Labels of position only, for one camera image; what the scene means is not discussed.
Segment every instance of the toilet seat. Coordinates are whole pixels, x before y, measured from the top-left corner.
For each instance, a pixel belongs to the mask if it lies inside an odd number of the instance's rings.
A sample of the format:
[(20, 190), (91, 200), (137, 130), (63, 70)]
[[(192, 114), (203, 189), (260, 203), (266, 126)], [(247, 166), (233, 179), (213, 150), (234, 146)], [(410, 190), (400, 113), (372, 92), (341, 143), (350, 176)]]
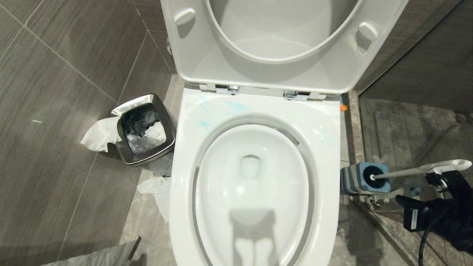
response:
[[(337, 97), (355, 86), (407, 1), (161, 0), (176, 70), (187, 82), (169, 219), (179, 265), (328, 264), (340, 193)], [(256, 212), (235, 196), (241, 186), (240, 192), (260, 189), (275, 197), (274, 190), (245, 179), (281, 189), (287, 181), (274, 183), (258, 174), (258, 158), (269, 155), (243, 152), (244, 141), (228, 137), (249, 138), (250, 132), (273, 138), (272, 145), (293, 154), (290, 167), (301, 172), (291, 180), (298, 185), (285, 185), (282, 192), (299, 209), (259, 197)], [(219, 151), (226, 143), (229, 153), (242, 153), (232, 159)], [(212, 154), (219, 156), (209, 159)], [(241, 173), (225, 170), (237, 169), (235, 160), (244, 158), (248, 166)], [(282, 164), (272, 157), (260, 161)], [(228, 183), (219, 184), (219, 175)], [(228, 200), (223, 192), (232, 188), (234, 198)], [(254, 229), (260, 224), (265, 230)], [(254, 236), (258, 231), (264, 234)], [(243, 240), (235, 237), (239, 234)], [(248, 239), (261, 240), (265, 250)]]
[[(226, 95), (184, 89), (172, 170), (169, 228), (178, 265), (228, 265), (211, 260), (195, 208), (196, 187), (207, 149), (224, 132), (245, 124), (277, 128), (297, 145), (307, 167), (306, 224), (295, 255), (284, 265), (326, 265), (335, 241), (340, 190), (338, 101), (288, 101), (282, 97)], [(283, 217), (276, 216), (276, 222)]]

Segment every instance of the toilet brush holder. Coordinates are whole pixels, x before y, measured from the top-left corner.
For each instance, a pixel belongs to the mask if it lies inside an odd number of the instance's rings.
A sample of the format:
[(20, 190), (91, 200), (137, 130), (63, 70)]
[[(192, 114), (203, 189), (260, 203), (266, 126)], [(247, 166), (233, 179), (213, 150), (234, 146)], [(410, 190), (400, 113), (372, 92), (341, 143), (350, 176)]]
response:
[(340, 187), (343, 194), (379, 194), (391, 192), (388, 178), (373, 179), (374, 175), (388, 173), (387, 166), (361, 162), (340, 169)]

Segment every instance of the wall tile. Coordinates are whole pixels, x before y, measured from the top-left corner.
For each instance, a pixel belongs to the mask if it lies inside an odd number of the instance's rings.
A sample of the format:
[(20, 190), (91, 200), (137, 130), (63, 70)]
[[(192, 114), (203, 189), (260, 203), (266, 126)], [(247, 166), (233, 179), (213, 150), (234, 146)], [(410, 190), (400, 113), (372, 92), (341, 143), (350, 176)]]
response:
[(167, 51), (167, 33), (166, 32), (160, 32), (160, 31), (149, 31), (151, 33), (151, 36), (153, 36), (154, 41), (156, 42), (156, 45), (158, 46), (159, 51), (161, 52), (162, 56), (164, 57), (164, 60), (166, 60), (167, 65), (171, 69), (171, 72), (173, 74), (176, 74), (176, 65), (174, 64), (174, 58), (172, 55), (169, 54)]
[(25, 23), (41, 0), (0, 0), (0, 4)]
[(123, 163), (113, 145), (97, 155), (72, 219), (60, 260), (120, 242), (140, 169)]
[(8, 45), (11, 43), (15, 35), (20, 30), (21, 25), (0, 8), (0, 57), (3, 55)]
[(57, 258), (95, 156), (79, 142), (114, 106), (21, 30), (0, 62), (0, 265)]
[(146, 33), (129, 0), (45, 1), (29, 24), (35, 34), (115, 100)]
[(149, 30), (166, 32), (163, 10), (159, 0), (133, 0)]
[(146, 35), (120, 103), (148, 93), (155, 93), (164, 101), (171, 76), (151, 36)]

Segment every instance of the shower floor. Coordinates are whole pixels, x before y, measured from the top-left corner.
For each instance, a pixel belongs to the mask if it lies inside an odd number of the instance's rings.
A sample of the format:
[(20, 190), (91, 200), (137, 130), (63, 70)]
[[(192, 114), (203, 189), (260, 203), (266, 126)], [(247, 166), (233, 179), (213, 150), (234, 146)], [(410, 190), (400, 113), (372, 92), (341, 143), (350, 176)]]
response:
[[(383, 99), (359, 99), (365, 158), (374, 156), (386, 164), (390, 172), (423, 164), (452, 159), (473, 161), (473, 124), (471, 114), (419, 106)], [(473, 169), (462, 172), (473, 186)], [(438, 197), (423, 176), (392, 179), (393, 190), (418, 186), (420, 200)], [(403, 228), (403, 209), (396, 203), (380, 208), (382, 219), (415, 255), (421, 235)], [(473, 265), (473, 258), (456, 251), (448, 242), (431, 233), (427, 249), (432, 256), (424, 265)]]

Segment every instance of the toilet lid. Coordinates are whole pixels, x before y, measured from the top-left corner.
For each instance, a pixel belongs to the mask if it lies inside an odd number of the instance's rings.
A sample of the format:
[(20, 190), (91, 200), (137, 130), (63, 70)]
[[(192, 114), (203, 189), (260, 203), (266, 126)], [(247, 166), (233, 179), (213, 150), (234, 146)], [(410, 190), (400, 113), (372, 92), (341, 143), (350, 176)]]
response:
[(308, 187), (302, 155), (276, 129), (246, 124), (217, 137), (200, 163), (194, 201), (212, 264), (286, 265), (306, 226)]
[(188, 82), (341, 94), (407, 0), (161, 0)]

